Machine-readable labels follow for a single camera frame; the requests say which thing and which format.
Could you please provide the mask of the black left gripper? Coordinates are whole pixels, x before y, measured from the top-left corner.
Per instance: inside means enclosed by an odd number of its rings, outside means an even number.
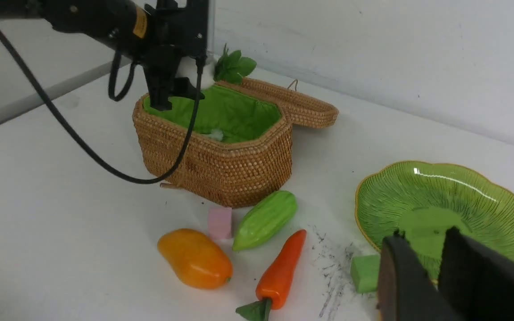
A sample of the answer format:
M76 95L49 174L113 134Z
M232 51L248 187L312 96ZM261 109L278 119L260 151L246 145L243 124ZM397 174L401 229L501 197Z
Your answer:
M169 111L173 97L191 100L205 98L203 81L175 78L183 57L206 59L210 1L187 0L180 7L175 0L158 0L153 7L145 4L147 44L141 66L149 92L149 105L157 111Z

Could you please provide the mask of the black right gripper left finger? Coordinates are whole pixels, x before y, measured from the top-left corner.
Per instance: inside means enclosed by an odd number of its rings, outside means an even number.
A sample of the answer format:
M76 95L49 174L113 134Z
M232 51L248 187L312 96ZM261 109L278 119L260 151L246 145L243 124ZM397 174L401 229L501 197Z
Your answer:
M381 321L461 321L436 290L404 233L383 239L377 280Z

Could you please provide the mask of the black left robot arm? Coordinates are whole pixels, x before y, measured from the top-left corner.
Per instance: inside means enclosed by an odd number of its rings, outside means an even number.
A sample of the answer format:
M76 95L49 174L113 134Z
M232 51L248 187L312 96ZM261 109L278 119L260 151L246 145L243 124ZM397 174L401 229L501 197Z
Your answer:
M139 6L132 0L0 0L0 20L43 19L53 30L84 34L114 50L108 96L120 101L141 65L150 103L171 110L171 97L202 100L199 72L180 76L187 57L196 64L207 57L208 0L159 0Z

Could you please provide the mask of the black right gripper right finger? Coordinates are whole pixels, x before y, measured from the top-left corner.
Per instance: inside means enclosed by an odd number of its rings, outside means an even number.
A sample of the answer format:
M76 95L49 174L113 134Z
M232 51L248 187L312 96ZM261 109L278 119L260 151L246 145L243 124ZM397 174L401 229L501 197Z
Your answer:
M437 288L466 321L514 321L514 261L455 227L445 232Z

